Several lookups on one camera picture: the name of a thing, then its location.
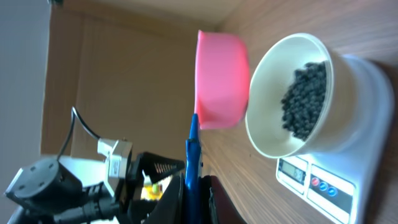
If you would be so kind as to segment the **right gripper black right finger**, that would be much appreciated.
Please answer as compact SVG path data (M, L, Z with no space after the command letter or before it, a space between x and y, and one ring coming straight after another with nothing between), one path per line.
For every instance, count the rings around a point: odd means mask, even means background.
M201 178L202 224L246 224L215 175Z

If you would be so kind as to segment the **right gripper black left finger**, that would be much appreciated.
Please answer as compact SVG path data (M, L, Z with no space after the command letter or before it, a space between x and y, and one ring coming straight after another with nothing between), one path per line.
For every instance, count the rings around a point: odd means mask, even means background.
M143 224L183 224L184 176L175 175L160 200L144 200Z

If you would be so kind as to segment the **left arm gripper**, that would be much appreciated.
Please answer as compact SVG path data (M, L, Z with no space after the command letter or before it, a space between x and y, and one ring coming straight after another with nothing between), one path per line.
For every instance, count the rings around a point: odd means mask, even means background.
M144 223L162 197L162 184L156 184L185 168L184 161L143 152L129 168L118 194L119 223Z

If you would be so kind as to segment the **pink scoop blue handle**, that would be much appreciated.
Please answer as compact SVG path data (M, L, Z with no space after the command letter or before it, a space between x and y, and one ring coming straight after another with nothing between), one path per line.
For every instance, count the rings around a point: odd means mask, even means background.
M195 55L195 104L185 142L184 223L201 222L202 150L200 131L226 129L245 116L249 65L245 44L232 34L198 32Z

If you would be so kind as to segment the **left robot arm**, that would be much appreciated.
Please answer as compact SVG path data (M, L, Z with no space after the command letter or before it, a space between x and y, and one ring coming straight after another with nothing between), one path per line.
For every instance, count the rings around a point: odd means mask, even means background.
M142 200L144 177L151 182L178 173L183 161L143 152L132 160L110 161L107 179L87 187L58 160L48 158L21 168L5 196L18 204L9 223L92 223L117 219L144 222L157 206Z

